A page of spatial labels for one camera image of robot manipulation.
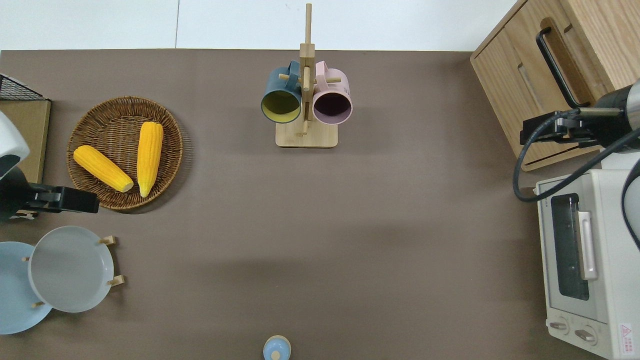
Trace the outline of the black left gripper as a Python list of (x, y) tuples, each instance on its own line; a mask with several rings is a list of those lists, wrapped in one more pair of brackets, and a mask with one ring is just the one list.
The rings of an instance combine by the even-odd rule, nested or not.
[(62, 211), (97, 214), (98, 194), (71, 187), (27, 183), (27, 200), (23, 211), (59, 214)]

